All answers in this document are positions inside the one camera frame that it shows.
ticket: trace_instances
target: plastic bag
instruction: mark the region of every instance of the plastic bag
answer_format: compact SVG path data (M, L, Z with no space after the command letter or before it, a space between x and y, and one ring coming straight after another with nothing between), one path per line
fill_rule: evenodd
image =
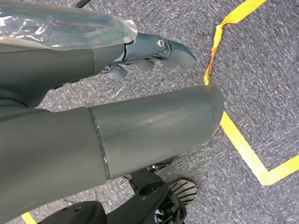
M0 43L40 49L99 48L133 41L133 21L85 9L0 2Z

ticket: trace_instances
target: yellow tape line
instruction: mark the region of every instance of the yellow tape line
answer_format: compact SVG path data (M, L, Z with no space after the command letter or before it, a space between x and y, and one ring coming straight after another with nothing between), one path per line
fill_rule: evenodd
M36 224L35 221L29 212L24 213L21 216L26 224Z
M250 13L260 7L267 0L246 0L228 14L224 20L216 27L214 44L211 53L211 61L205 72L205 85L209 84L209 75L213 66L214 58L221 40L223 26L227 23L238 23ZM223 130L233 143L241 157L257 177L262 185L272 185L288 175L299 170L299 154L276 167L267 169L254 153L254 150L238 130L238 128L226 113L220 122Z

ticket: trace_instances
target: black plastic part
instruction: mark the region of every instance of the black plastic part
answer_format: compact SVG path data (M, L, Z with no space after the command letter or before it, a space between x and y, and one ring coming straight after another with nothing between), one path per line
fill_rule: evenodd
M38 224L106 224L106 215L100 202L80 202L55 212Z
M54 213L41 224L156 224L162 211L165 224L183 224L186 210L169 186L156 174L141 169L131 174L135 192L125 204L105 214L99 202L82 202Z
M87 5L91 0L80 0L74 5L76 8L83 8L84 6Z
M158 162L158 163L156 163L155 165L150 166L149 170L150 172L156 172L156 171L158 171L158 170L163 169L165 167L169 166L169 165L171 165L172 163L172 161L174 161L174 157L171 157L171 158L169 158L169 159L167 159L167 160L163 160L163 161L161 161L161 162Z

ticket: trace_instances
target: robotic hand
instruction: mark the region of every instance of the robotic hand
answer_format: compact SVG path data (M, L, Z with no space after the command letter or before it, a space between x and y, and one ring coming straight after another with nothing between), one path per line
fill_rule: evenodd
M138 33L134 41L125 44L125 51L119 58L106 66L101 74L123 78L127 75L127 71L120 66L121 64L135 64L143 71L150 71L156 61L168 68L180 66L190 69L196 59L183 44L165 40L158 35Z
M1 16L2 23L11 19ZM0 27L0 34L7 27ZM35 109L48 90L66 83L99 73L125 77L122 64L149 71L159 61L189 69L196 58L183 44L141 33L127 43L90 49L42 49L2 40L0 223L204 143L216 131L223 111L223 96L214 86L64 112ZM165 187L163 194L168 191Z

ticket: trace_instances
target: metal screw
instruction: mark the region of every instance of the metal screw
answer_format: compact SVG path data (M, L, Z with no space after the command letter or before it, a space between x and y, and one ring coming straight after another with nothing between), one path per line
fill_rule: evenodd
M156 172L157 169L158 168L156 165L153 165L153 166L150 167L150 171L152 173Z
M156 42L157 46L159 49L163 49L164 48L164 41L161 38L159 38Z

